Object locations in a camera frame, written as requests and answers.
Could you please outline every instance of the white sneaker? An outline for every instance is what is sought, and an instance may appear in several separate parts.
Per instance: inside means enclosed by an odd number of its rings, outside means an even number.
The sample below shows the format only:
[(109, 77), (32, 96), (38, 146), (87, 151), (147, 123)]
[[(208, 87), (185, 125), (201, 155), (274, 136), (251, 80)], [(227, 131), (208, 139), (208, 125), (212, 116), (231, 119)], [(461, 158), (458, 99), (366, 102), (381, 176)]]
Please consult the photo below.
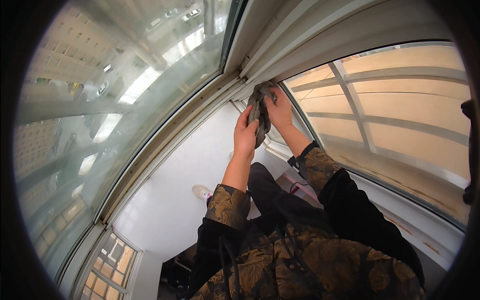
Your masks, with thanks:
[(197, 198), (202, 199), (205, 202), (207, 202), (207, 199), (213, 195), (211, 190), (201, 184), (195, 184), (192, 186), (192, 192), (195, 194), (195, 196), (197, 196)]

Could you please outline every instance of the window glass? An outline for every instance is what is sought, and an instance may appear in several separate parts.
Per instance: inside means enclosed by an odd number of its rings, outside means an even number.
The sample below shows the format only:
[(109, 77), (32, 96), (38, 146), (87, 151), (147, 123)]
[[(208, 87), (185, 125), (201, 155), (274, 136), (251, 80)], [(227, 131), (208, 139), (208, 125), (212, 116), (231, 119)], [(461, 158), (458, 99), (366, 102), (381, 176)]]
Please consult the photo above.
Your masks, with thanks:
[(137, 251), (112, 233), (85, 282), (82, 299), (123, 299)]
[(470, 92), (453, 43), (375, 49), (285, 84), (333, 159), (466, 225)]
[[(222, 72), (231, 4), (70, 1), (52, 20), (25, 76), (13, 145), (23, 218), (52, 279), (143, 145)], [(127, 258), (115, 259), (100, 272), (125, 282)], [(106, 286), (90, 290), (107, 297)]]

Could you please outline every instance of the right hand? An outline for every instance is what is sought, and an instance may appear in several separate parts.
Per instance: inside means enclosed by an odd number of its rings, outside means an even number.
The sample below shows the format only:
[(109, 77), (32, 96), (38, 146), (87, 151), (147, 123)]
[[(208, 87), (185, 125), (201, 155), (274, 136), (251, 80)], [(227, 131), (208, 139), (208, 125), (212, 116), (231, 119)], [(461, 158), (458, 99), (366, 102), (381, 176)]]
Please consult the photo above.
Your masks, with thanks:
[(293, 126), (292, 123), (292, 104), (285, 92), (279, 87), (270, 87), (272, 93), (276, 95), (276, 104), (269, 96), (265, 96), (268, 117), (273, 126), (281, 133), (284, 128)]

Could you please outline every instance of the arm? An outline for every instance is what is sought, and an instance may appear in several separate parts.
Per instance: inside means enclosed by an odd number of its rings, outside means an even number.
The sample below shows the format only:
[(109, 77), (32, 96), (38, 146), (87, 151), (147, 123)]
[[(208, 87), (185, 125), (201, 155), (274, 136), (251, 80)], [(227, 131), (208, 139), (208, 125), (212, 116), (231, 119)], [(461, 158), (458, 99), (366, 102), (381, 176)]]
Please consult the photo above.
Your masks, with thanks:
[(265, 97), (268, 116), (291, 149), (299, 174), (308, 182), (324, 205), (329, 224), (336, 234), (358, 241), (408, 264), (423, 286), (420, 260), (398, 228), (359, 190), (346, 170), (342, 169), (316, 142), (297, 130), (291, 120), (291, 104), (279, 88), (272, 88), (277, 103)]
[[(299, 157), (302, 152), (311, 144), (292, 122), (292, 105), (287, 95), (278, 87), (272, 87), (271, 91), (276, 95), (276, 104), (272, 99), (265, 96), (265, 104), (268, 110), (268, 116), (282, 135), (294, 157)], [(306, 164), (300, 175), (308, 182), (318, 195), (327, 181), (333, 177), (335, 172), (340, 170), (340, 166), (322, 151), (320, 147), (312, 147), (305, 155)]]
[(222, 184), (217, 185), (207, 207), (202, 225), (198, 228), (197, 251), (190, 274), (185, 298), (189, 299), (215, 273), (220, 270), (219, 237), (223, 236), (238, 251), (243, 241), (241, 229), (250, 211), (247, 190), (250, 163), (255, 148), (255, 130), (258, 120), (247, 126), (247, 117), (252, 106), (240, 114), (233, 134), (233, 157), (230, 160)]

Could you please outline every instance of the gray cloth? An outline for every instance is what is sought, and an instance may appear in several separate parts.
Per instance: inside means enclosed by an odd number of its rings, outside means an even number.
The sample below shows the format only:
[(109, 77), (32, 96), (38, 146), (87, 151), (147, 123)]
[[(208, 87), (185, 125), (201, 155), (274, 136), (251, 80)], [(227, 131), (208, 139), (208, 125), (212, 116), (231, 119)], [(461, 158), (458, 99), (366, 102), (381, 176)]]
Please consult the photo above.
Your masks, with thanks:
[(255, 131), (255, 149), (262, 144), (265, 139), (265, 135), (270, 131), (270, 128), (272, 127), (272, 123), (270, 123), (270, 119), (268, 118), (268, 111), (264, 97), (265, 95), (267, 95), (273, 100), (273, 103), (276, 103), (275, 94), (270, 92), (270, 90), (268, 89), (269, 87), (273, 86), (276, 86), (276, 84), (274, 85), (270, 81), (264, 82), (262, 84), (257, 84), (253, 88), (252, 95), (250, 96), (250, 98), (248, 98), (247, 106), (253, 105), (253, 108), (248, 115), (247, 125), (255, 119), (258, 119), (259, 121), (258, 128)]

